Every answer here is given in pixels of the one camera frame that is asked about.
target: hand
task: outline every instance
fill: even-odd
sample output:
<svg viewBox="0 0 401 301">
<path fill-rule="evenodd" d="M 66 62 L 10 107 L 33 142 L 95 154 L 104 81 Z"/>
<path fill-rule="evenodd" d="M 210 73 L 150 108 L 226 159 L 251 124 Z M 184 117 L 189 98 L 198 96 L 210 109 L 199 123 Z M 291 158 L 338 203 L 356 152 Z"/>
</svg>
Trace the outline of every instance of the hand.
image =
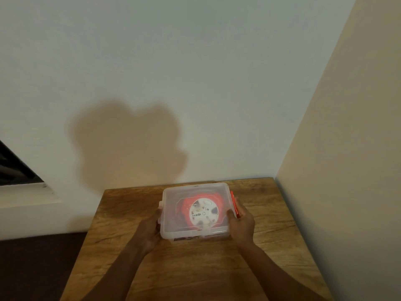
<svg viewBox="0 0 401 301">
<path fill-rule="evenodd" d="M 237 209 L 240 218 L 234 216 L 233 211 L 227 211 L 228 223 L 230 225 L 230 234 L 237 247 L 249 246 L 253 244 L 253 230 L 255 229 L 255 220 L 253 215 L 238 200 Z"/>
<path fill-rule="evenodd" d="M 157 223 L 161 215 L 162 209 L 159 207 L 150 217 L 143 219 L 129 242 L 140 248 L 144 255 L 150 253 L 161 239 L 160 225 Z"/>
</svg>

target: wood grain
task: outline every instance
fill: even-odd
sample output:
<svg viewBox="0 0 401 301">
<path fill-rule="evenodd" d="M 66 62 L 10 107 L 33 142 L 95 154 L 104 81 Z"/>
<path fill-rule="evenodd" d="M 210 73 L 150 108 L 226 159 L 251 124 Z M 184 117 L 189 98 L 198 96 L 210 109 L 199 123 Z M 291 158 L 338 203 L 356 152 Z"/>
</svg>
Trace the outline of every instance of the wood grain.
<svg viewBox="0 0 401 301">
<path fill-rule="evenodd" d="M 295 279 L 330 298 L 273 178 L 225 182 L 255 217 L 255 243 Z M 104 192 L 62 301 L 79 300 L 90 291 L 131 238 L 139 222 L 158 207 L 166 187 Z M 127 296 L 127 300 L 156 298 L 267 300 L 231 239 L 175 244 L 162 240 L 143 260 Z"/>
</svg>

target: person's left hand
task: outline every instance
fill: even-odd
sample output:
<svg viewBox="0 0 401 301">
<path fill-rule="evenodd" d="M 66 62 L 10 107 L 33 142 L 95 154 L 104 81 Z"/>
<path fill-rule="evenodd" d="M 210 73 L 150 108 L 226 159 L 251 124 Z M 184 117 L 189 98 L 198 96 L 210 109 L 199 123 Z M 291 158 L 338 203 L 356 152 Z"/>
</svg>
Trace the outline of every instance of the person's left hand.
<svg viewBox="0 0 401 301">
<path fill-rule="evenodd" d="M 143 219 L 130 241 L 130 244 L 139 247 L 144 255 L 150 253 L 161 239 L 160 224 L 157 223 L 161 215 L 162 209 L 159 207 L 150 217 Z"/>
</svg>

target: person's right arm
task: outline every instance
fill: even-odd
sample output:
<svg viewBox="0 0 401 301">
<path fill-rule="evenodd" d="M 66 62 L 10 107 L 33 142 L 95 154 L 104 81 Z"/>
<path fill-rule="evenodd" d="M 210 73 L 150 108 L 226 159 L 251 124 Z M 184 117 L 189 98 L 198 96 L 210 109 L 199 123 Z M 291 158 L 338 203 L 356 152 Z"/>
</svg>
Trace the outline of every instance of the person's right arm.
<svg viewBox="0 0 401 301">
<path fill-rule="evenodd" d="M 253 274 L 258 279 L 270 301 L 322 301 L 323 297 L 299 283 L 282 270 L 271 258 L 253 242 L 255 221 L 252 214 L 239 202 L 240 218 L 232 210 L 227 211 L 230 234 L 238 251 Z"/>
</svg>

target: forearm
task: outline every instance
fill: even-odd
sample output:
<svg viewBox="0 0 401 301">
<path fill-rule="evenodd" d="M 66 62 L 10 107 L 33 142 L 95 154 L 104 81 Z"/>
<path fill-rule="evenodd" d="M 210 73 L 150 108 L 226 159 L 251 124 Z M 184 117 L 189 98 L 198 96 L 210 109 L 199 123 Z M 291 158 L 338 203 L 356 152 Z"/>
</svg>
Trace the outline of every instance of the forearm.
<svg viewBox="0 0 401 301">
<path fill-rule="evenodd" d="M 124 301 L 144 256 L 145 253 L 141 247 L 132 240 L 128 242 L 103 278 L 83 298 L 83 301 Z"/>
<path fill-rule="evenodd" d="M 238 247 L 239 253 L 258 279 L 270 301 L 322 301 L 321 296 L 299 283 L 282 270 L 253 243 Z"/>
</svg>

